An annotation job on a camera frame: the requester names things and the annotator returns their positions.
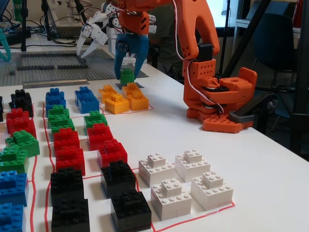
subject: orange robotic arm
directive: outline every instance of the orange robotic arm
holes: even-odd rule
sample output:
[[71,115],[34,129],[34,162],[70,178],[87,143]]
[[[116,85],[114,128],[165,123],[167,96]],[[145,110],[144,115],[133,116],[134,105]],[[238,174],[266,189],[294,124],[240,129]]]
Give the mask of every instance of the orange robotic arm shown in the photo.
[[[189,107],[187,116],[199,119],[203,129],[210,131],[236,133],[251,126],[251,123],[231,122],[228,115],[223,115],[222,119],[216,115],[235,111],[250,101],[257,74],[242,68],[239,77],[219,82],[214,77],[216,60],[212,55],[219,53],[220,46],[206,0],[118,0],[119,22],[128,32],[147,35],[149,16],[146,11],[169,3],[174,4],[177,13],[175,23],[183,54],[183,99]],[[202,52],[196,41],[196,28],[202,37]]]
[[[119,22],[127,30],[146,35],[149,32],[149,16],[146,11],[172,3],[172,0],[118,0]],[[204,43],[213,44],[213,54],[219,53],[220,46],[211,11],[206,0],[175,0],[177,6],[178,36],[185,59],[196,59],[198,47],[195,28]]]

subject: white lego brick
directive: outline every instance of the white lego brick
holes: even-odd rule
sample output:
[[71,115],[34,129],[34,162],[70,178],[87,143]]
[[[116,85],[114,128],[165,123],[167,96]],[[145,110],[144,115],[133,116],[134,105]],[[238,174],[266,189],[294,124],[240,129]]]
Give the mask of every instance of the white lego brick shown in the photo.
[[202,155],[197,150],[187,150],[184,152],[184,158],[188,163],[202,162]]
[[184,182],[190,182],[193,177],[201,176],[203,173],[209,172],[211,165],[202,157],[202,161],[198,163],[189,163],[184,155],[176,156],[175,169]]
[[147,159],[142,159],[139,160],[139,176],[148,186],[160,184],[162,180],[171,179],[175,176],[175,165],[166,162],[161,167],[152,168]]
[[191,195],[205,211],[232,203],[233,188],[223,182],[218,188],[209,189],[202,181],[202,176],[195,177],[191,182]]
[[192,197],[188,192],[182,191],[181,195],[167,198],[163,194],[161,186],[154,185],[151,186],[151,203],[161,220],[166,220],[168,212],[180,210],[181,213],[185,209],[187,212],[191,212]]
[[166,158],[160,154],[149,155],[148,156],[148,165],[152,168],[162,167],[166,164]]
[[163,180],[161,183],[161,191],[166,197],[175,197],[181,195],[182,185],[176,178]]
[[177,217],[181,217],[181,216],[188,215],[188,214],[191,214],[191,207],[186,207],[186,208],[177,210]]
[[223,185],[223,178],[215,171],[204,173],[202,181],[210,189],[218,188]]

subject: chair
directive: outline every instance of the chair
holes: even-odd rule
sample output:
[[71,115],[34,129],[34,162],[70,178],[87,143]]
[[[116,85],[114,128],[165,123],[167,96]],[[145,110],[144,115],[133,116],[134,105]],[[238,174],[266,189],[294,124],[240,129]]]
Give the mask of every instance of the chair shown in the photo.
[[274,71],[272,86],[277,85],[278,73],[297,71],[297,50],[294,49],[293,25],[290,18],[278,14],[264,14],[254,33],[256,61]]

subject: desk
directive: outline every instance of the desk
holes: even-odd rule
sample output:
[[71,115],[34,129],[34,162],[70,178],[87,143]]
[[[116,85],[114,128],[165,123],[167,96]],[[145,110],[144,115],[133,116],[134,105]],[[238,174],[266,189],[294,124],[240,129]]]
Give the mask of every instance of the desk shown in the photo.
[[[250,24],[250,20],[248,19],[236,19],[232,55],[234,54],[235,48],[238,46],[239,28],[247,28],[249,24]],[[300,38],[300,28],[293,28],[293,35],[294,35],[294,38],[299,39]]]
[[[53,50],[40,47],[30,47],[28,50],[42,49]],[[150,154],[160,153],[170,162],[174,162],[176,155],[183,154],[186,149],[196,148],[209,161],[211,169],[221,173],[226,182],[234,188],[233,202],[236,205],[205,217],[207,212],[203,212],[193,201],[191,215],[163,222],[158,220],[157,214],[153,211],[156,231],[184,220],[189,221],[166,231],[290,232],[303,231],[307,227],[308,162],[252,128],[239,134],[203,131],[199,121],[186,117],[187,106],[183,102],[181,84],[147,64],[143,65],[142,71],[149,77],[139,79],[138,82],[145,87],[142,91],[150,101],[150,110],[133,114],[106,115],[114,138],[121,142],[128,152],[131,168],[137,168],[138,160]],[[116,82],[91,81],[88,87],[96,93],[98,88],[106,84],[115,87]],[[22,86],[0,87],[0,93],[4,97],[5,113],[9,112],[10,94],[20,88]],[[74,117],[72,120],[79,133],[81,148],[84,149],[84,195],[89,201],[91,231],[113,232],[115,230],[110,217],[110,200],[105,198],[100,186],[97,152],[88,151],[83,118],[74,103],[74,91],[78,86],[59,88],[65,92],[70,116]],[[49,151],[47,138],[51,137],[50,129],[46,130],[46,138],[44,125],[48,121],[42,115],[45,94],[49,88],[27,91],[34,103],[34,121],[41,148],[37,160],[34,157],[30,158],[28,178],[32,182],[29,183],[28,207],[25,208],[27,232],[31,231],[30,223],[33,223],[35,232],[50,232],[52,207],[50,194],[46,190],[53,170],[51,162],[55,163],[55,156],[53,145],[50,145]],[[0,148],[5,147],[4,139],[7,137],[5,124],[0,124]],[[149,201],[150,189],[138,174],[137,179],[140,190]]]

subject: lego brick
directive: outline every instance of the lego brick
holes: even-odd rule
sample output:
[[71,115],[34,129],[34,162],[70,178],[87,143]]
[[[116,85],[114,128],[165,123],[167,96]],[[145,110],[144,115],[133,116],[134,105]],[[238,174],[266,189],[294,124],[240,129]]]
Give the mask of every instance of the lego brick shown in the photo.
[[61,203],[62,199],[84,199],[84,184],[81,170],[73,168],[59,169],[51,174],[50,194],[52,205]]
[[23,111],[22,108],[12,109],[10,113],[6,114],[6,128],[8,133],[11,133],[11,124],[15,122],[16,118],[29,118],[29,112]]
[[223,181],[220,181],[222,184],[219,186],[219,182],[206,181],[206,178],[203,178],[203,176],[195,177],[192,179],[191,195],[204,208],[205,211],[223,207],[232,203],[232,187],[228,186]]
[[17,171],[17,174],[27,173],[29,168],[28,152],[18,150],[18,146],[5,147],[0,152],[0,172]]
[[74,170],[81,170],[85,175],[84,152],[75,146],[65,146],[62,150],[56,151],[56,172],[59,169],[72,167]]
[[103,142],[113,139],[110,128],[104,123],[94,124],[93,128],[87,129],[87,134],[90,151],[98,150],[98,147],[102,146]]
[[27,173],[16,171],[0,173],[0,204],[12,203],[27,206],[29,185]]
[[33,119],[26,118],[16,118],[14,122],[11,124],[11,136],[15,132],[26,131],[33,135],[34,138],[37,138],[37,133],[35,130],[35,125]]
[[161,182],[161,191],[166,197],[176,197],[182,193],[182,185],[176,178],[165,179]]
[[[201,161],[190,163],[190,161],[200,160],[200,158]],[[211,165],[200,154],[194,154],[194,156],[190,156],[188,159],[185,158],[185,154],[182,156],[178,155],[175,158],[175,170],[184,182],[190,182],[193,177],[209,172],[210,168]]]
[[93,128],[94,124],[100,123],[104,123],[108,126],[105,115],[100,114],[100,111],[90,111],[89,116],[84,116],[84,127],[86,131],[88,128]]
[[140,91],[133,91],[126,98],[129,100],[130,110],[148,110],[149,100]]
[[88,89],[87,86],[83,87],[79,87],[79,90],[75,91],[75,103],[78,106],[78,99],[82,97],[82,94],[84,93],[92,93],[92,91],[90,89]]
[[109,167],[101,168],[101,184],[107,198],[135,189],[135,175],[127,163],[111,162]]
[[120,72],[120,83],[127,84],[135,81],[135,75],[131,69],[124,69]]
[[184,152],[184,158],[188,163],[198,163],[202,161],[202,154],[196,150],[187,150]]
[[111,99],[112,94],[117,93],[110,85],[103,86],[103,89],[98,90],[98,97],[101,98],[101,102],[104,104],[106,99]]
[[122,87],[122,95],[125,99],[127,99],[127,96],[132,95],[134,91],[141,93],[136,83],[128,83],[127,86]]
[[71,70],[71,69],[88,69],[87,64],[71,64],[71,65],[58,65],[59,70]]
[[129,110],[129,101],[119,93],[112,94],[111,99],[105,100],[105,110],[114,115],[126,112]]
[[33,117],[32,99],[24,89],[15,90],[15,94],[11,94],[11,100],[9,103],[11,109],[22,108],[23,111],[29,112],[29,117]]
[[139,160],[139,176],[146,182],[149,187],[151,185],[160,184],[162,180],[171,179],[175,176],[174,164],[168,163],[166,159],[160,154],[152,156],[152,159],[153,158],[157,158],[157,160],[152,162],[150,157],[148,157],[148,159]]
[[3,98],[0,96],[0,113],[3,113]]
[[19,150],[26,150],[28,152],[28,157],[33,157],[40,154],[38,140],[36,140],[32,134],[24,130],[14,132],[12,138],[7,138],[5,140],[5,144],[8,147],[17,145]]
[[59,108],[60,105],[63,106],[63,109],[66,108],[67,102],[64,99],[64,92],[60,92],[59,88],[51,88],[49,92],[46,93],[45,96],[46,101],[46,116],[48,117],[49,111],[54,109],[54,105],[57,105],[56,109]]
[[111,215],[118,232],[151,228],[151,210],[143,193],[135,189],[112,198]]
[[90,232],[88,199],[64,199],[54,205],[52,232]]
[[99,145],[98,163],[100,167],[108,167],[111,162],[123,161],[127,163],[127,152],[116,139],[111,139]]
[[[172,183],[171,180],[177,183],[177,187],[166,191],[165,182],[168,182],[168,186]],[[171,180],[163,180],[161,185],[151,186],[151,203],[161,220],[178,217],[177,212],[179,216],[191,213],[192,197],[189,192],[182,191],[182,185],[177,179]]]
[[74,146],[80,148],[77,131],[71,128],[61,128],[59,132],[54,133],[54,150],[59,151],[65,146]]
[[52,129],[52,136],[55,133],[59,132],[61,128],[70,128],[72,131],[75,130],[72,119],[66,117],[56,117],[55,121],[49,123],[50,128]]
[[0,205],[0,232],[26,232],[26,215],[22,204]]

